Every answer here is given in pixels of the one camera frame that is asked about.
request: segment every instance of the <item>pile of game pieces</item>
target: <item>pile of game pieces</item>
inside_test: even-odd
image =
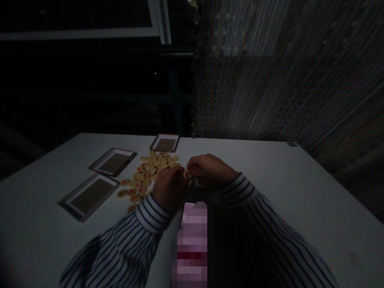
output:
[[[148,157],[140,157],[142,163],[136,168],[136,173],[133,174],[132,179],[124,179],[120,182],[121,186],[130,186],[131,188],[117,192],[119,199],[126,196],[130,197],[132,205],[129,206],[128,213],[135,210],[138,206],[137,203],[141,203],[148,194],[152,193],[152,190],[147,191],[147,188],[156,181],[157,173],[167,167],[181,166],[177,162],[178,160],[178,156],[171,157],[170,154],[164,152],[156,154],[154,151],[150,151]]]

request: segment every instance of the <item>right hand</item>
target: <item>right hand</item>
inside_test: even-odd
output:
[[[212,154],[192,157],[187,165],[188,173],[202,183],[223,186],[236,178],[239,172]]]

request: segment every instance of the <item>hand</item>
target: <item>hand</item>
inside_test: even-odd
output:
[[[212,154],[192,157],[188,162],[187,169],[192,177],[197,178],[202,183],[214,183],[219,186],[232,181],[239,174]]]
[[[168,167],[158,172],[156,176],[152,196],[169,213],[180,204],[182,191],[188,186],[190,179],[184,179],[183,172],[183,167]]]

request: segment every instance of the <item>shirt sleeve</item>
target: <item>shirt sleeve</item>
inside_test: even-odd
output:
[[[149,194],[78,252],[63,271],[60,287],[144,287],[169,217]]]
[[[338,287],[319,253],[273,210],[268,199],[240,173],[220,191],[236,223],[244,266],[262,286]]]

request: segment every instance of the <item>left hand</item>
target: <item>left hand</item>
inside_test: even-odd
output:
[[[182,191],[188,186],[190,179],[183,178],[183,171],[184,168],[180,166],[168,167],[157,174],[152,196],[169,213],[180,204]],[[181,176],[181,181],[176,181],[178,175]]]

